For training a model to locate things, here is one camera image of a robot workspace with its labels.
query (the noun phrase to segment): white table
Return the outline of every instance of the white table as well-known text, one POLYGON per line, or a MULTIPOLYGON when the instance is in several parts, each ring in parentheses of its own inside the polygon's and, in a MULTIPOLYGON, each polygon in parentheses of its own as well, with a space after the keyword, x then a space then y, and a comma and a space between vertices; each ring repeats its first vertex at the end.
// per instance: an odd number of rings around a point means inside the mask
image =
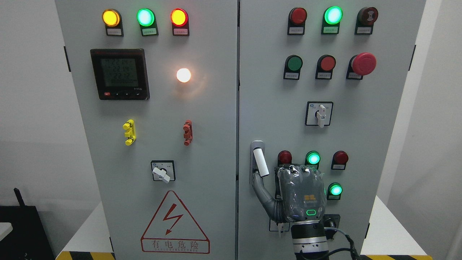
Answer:
MULTIPOLYGON (((378 197, 372 208, 370 223, 361 254, 426 255, 378 197)), ((63 248, 63 251, 112 252, 109 230, 101 203, 63 248)))
POLYGON ((0 241, 13 230, 13 226, 8 222, 0 222, 0 241))

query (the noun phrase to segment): lcd display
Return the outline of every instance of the lcd display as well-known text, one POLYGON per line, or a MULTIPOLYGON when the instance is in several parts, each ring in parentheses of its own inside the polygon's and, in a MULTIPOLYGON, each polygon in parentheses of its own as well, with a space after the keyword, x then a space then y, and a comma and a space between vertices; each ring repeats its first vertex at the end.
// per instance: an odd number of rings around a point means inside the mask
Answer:
POLYGON ((107 87, 138 87, 135 59, 101 59, 107 87))

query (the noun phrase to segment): green indicator light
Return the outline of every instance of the green indicator light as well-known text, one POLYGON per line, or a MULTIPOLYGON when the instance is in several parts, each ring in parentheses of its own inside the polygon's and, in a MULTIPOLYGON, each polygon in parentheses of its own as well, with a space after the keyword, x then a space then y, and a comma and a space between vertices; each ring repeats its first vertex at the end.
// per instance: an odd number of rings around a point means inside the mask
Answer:
POLYGON ((340 195, 342 191, 342 186, 340 186, 340 184, 335 184, 332 187, 330 187, 330 194, 334 196, 340 195))
POLYGON ((314 215, 316 215, 316 210, 307 210, 307 211, 306 211, 306 214, 307 214, 308 216, 314 216, 314 215))
POLYGON ((302 67, 302 59, 298 56, 294 56, 289 59, 289 62, 287 63, 287 66, 291 71, 297 71, 302 67))
POLYGON ((338 6, 329 7, 324 13, 324 20, 330 25, 336 25, 342 20, 343 12, 342 8, 338 6))
POLYGON ((306 156, 306 160, 309 164, 318 164, 321 158, 318 152, 309 152, 306 156))
POLYGON ((138 18, 138 22, 142 26, 151 26, 154 23, 155 19, 154 13, 147 8, 140 9, 136 17, 138 18))

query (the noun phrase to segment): black object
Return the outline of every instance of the black object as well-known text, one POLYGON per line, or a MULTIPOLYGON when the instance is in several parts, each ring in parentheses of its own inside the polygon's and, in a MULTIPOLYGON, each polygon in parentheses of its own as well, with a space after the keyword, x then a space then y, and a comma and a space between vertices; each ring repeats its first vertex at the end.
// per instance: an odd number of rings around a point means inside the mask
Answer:
POLYGON ((54 260, 35 206, 26 206, 14 188, 20 206, 0 206, 0 222, 9 222, 13 231, 0 241, 2 260, 54 260))
POLYGON ((90 54, 99 99, 149 99, 144 49, 92 49, 90 54))
MULTIPOLYGON (((339 214, 324 214, 321 222, 323 223, 324 227, 339 228, 340 215, 339 214)), ((325 232, 326 232, 327 239, 332 239, 334 235, 337 233, 337 231, 335 230, 325 230, 325 232)))

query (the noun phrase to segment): warning triangle sign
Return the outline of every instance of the warning triangle sign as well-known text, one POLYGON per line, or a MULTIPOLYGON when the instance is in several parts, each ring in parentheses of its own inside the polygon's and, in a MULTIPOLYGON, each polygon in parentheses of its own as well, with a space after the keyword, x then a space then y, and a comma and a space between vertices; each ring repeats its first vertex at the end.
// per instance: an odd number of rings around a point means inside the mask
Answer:
POLYGON ((210 241, 178 195, 169 190, 141 237, 143 252, 209 254, 210 241))

